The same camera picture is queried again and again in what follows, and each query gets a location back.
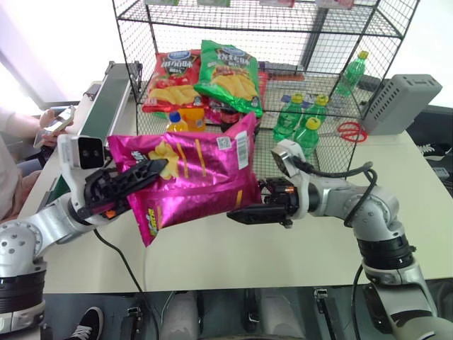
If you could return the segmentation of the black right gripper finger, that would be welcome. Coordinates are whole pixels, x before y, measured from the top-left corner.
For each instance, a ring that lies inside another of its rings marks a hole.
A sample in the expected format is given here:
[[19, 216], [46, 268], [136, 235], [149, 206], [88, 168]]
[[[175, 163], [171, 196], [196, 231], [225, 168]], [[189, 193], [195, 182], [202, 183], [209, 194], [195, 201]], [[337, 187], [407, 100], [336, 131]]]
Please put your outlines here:
[[232, 210], [226, 216], [245, 225], [281, 224], [287, 220], [287, 211], [283, 205], [254, 204]]

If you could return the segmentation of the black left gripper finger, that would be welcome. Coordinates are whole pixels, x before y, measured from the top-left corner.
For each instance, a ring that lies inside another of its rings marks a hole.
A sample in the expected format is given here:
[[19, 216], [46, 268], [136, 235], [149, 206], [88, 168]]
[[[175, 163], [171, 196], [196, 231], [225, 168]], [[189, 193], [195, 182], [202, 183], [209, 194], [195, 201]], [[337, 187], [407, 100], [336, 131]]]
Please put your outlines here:
[[128, 196], [151, 185], [168, 164], [167, 159], [142, 161], [114, 178], [114, 193]]

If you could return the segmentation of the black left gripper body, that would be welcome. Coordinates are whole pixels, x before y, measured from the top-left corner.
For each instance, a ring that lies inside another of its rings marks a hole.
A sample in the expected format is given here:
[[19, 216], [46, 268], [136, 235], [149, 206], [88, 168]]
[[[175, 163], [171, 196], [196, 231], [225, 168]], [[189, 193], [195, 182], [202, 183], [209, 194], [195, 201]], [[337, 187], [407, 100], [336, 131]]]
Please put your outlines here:
[[101, 168], [86, 178], [84, 204], [77, 210], [80, 218], [100, 215], [108, 220], [131, 209], [127, 196], [133, 187], [133, 175], [119, 174], [114, 168]]

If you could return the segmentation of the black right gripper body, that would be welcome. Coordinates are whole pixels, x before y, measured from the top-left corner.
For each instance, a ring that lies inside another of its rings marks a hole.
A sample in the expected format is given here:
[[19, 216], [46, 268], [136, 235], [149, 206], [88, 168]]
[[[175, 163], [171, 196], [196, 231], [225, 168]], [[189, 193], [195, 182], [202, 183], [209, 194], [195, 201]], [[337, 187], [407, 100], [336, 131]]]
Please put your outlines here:
[[261, 213], [262, 223], [292, 227], [292, 218], [299, 209], [297, 187], [283, 177], [262, 179], [258, 183], [265, 206]]

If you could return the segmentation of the person bare hand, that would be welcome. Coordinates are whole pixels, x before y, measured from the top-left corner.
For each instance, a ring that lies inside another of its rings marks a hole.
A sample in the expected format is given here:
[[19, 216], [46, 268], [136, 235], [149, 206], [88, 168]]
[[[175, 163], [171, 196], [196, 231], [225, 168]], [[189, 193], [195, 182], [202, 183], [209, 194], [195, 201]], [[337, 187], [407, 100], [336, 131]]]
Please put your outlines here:
[[61, 118], [54, 110], [48, 109], [40, 116], [40, 129], [53, 132], [54, 134], [63, 132], [64, 129], [73, 124], [69, 119], [65, 119], [65, 114]]
[[55, 131], [55, 132], [45, 132], [42, 134], [42, 145], [48, 147], [54, 147], [57, 144], [57, 138], [60, 135], [66, 133], [66, 130]]

